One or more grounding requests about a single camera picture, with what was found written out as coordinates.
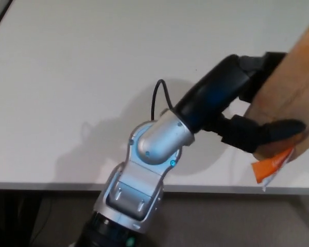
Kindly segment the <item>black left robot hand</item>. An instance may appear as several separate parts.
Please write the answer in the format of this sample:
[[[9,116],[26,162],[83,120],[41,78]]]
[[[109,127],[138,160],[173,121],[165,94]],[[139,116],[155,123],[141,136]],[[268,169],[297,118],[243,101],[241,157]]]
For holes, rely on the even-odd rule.
[[[173,112],[191,133],[214,132],[221,136],[221,142],[248,153],[300,134],[306,125],[296,119],[259,124],[247,117],[234,115],[228,119],[223,115],[236,98],[252,103],[285,56],[284,52],[266,52],[261,57],[229,55],[183,96]]]

